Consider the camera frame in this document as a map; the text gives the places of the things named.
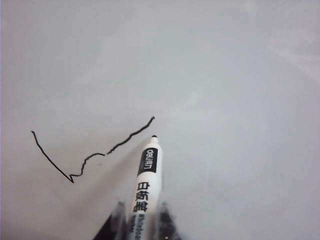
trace black drawn line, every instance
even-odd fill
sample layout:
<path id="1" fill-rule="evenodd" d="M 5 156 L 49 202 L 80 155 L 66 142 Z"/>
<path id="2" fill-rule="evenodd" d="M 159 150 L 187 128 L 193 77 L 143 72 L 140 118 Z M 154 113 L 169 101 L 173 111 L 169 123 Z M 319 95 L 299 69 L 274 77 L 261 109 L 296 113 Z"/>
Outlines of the black drawn line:
<path id="1" fill-rule="evenodd" d="M 131 139 L 132 136 L 134 136 L 134 135 L 142 132 L 144 129 L 146 129 L 147 127 L 149 127 L 149 125 L 151 124 L 151 122 L 152 122 L 154 119 L 155 119 L 155 117 L 152 116 L 151 119 L 149 120 L 149 122 L 148 122 L 145 126 L 143 126 L 142 128 L 140 128 L 138 131 L 135 131 L 135 132 L 131 133 L 126 140 L 118 143 L 118 144 L 115 145 L 113 148 L 111 148 L 111 150 L 107 153 L 107 155 L 110 154 L 110 153 L 112 153 L 117 147 L 119 147 L 119 146 L 125 144 L 126 142 L 128 142 L 128 141 Z M 46 157 L 46 159 L 48 159 L 48 161 L 49 161 L 63 176 L 65 176 L 65 177 L 66 177 L 70 182 L 72 182 L 73 184 L 75 183 L 73 177 L 80 177 L 80 176 L 84 173 L 85 165 L 86 165 L 87 161 L 88 161 L 90 158 L 92 158 L 92 157 L 94 157 L 94 156 L 97 156 L 97 155 L 100 155 L 100 156 L 105 156 L 105 155 L 106 155 L 106 154 L 100 153 L 100 152 L 96 152 L 96 153 L 91 154 L 90 156 L 88 156 L 88 157 L 86 157 L 86 158 L 84 159 L 84 162 L 83 162 L 82 167 L 81 167 L 81 173 L 79 173 L 79 174 L 69 174 L 69 176 L 68 176 L 68 175 L 65 174 L 64 171 L 62 171 L 62 170 L 50 159 L 50 157 L 45 153 L 44 149 L 42 148 L 42 146 L 41 146 L 41 145 L 39 144 L 39 142 L 38 142 L 38 139 L 37 139 L 37 136 L 36 136 L 35 131 L 31 131 L 31 133 L 33 134 L 33 137 L 34 137 L 34 140 L 35 140 L 36 145 L 39 147 L 39 149 L 41 150 L 42 154 Z"/>
<path id="2" fill-rule="evenodd" d="M 107 152 L 107 155 L 110 154 L 110 153 L 112 153 L 117 147 L 119 147 L 119 146 L 121 146 L 122 144 L 125 144 L 126 142 L 128 142 L 128 141 L 132 138 L 132 136 L 134 136 L 134 135 L 136 135 L 136 134 L 138 134 L 138 133 L 141 133 L 143 130 L 145 130 L 147 127 L 149 127 L 149 125 L 151 124 L 151 122 L 152 122 L 154 119 L 155 119 L 155 117 L 152 116 L 151 119 L 148 121 L 148 123 L 147 123 L 146 125 L 144 125 L 142 128 L 140 128 L 138 131 L 135 131 L 135 132 L 131 133 L 131 134 L 127 137 L 126 140 L 118 143 L 118 144 L 115 145 L 113 148 L 111 148 L 111 150 Z"/>

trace marker barrel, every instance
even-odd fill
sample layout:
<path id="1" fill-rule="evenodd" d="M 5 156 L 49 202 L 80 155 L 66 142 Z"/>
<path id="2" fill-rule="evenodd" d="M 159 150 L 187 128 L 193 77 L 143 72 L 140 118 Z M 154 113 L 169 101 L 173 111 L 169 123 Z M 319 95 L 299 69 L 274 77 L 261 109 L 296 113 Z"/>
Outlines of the marker barrel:
<path id="1" fill-rule="evenodd" d="M 152 136 L 144 147 L 130 207 L 127 240 L 151 240 L 162 189 L 162 149 Z"/>

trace brand logo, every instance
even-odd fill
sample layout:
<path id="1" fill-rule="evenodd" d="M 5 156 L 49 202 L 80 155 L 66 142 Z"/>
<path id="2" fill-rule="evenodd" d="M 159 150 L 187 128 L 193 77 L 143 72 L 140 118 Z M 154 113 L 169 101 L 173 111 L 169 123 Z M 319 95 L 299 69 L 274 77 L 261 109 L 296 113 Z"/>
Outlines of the brand logo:
<path id="1" fill-rule="evenodd" d="M 140 161 L 138 175 L 144 172 L 156 172 L 157 170 L 158 149 L 154 147 L 143 151 Z"/>

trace white surface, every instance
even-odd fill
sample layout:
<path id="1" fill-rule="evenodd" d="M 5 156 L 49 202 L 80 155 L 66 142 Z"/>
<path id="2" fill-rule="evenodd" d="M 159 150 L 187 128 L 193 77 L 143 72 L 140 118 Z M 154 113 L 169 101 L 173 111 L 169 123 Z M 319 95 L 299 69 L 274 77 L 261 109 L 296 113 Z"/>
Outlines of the white surface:
<path id="1" fill-rule="evenodd" d="M 320 239 L 318 1 L 1 3 L 1 239 L 90 240 L 153 134 L 185 240 Z M 151 116 L 75 184 L 30 132 L 71 174 Z"/>

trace white marker body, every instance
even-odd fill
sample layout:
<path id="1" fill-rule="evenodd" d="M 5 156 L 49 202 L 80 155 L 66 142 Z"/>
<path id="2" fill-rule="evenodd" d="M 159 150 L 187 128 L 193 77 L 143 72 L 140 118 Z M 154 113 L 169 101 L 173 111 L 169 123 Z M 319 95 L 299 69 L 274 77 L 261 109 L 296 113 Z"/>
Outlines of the white marker body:
<path id="1" fill-rule="evenodd" d="M 162 149 L 153 136 L 142 152 L 130 207 L 127 240 L 151 240 L 162 189 Z"/>

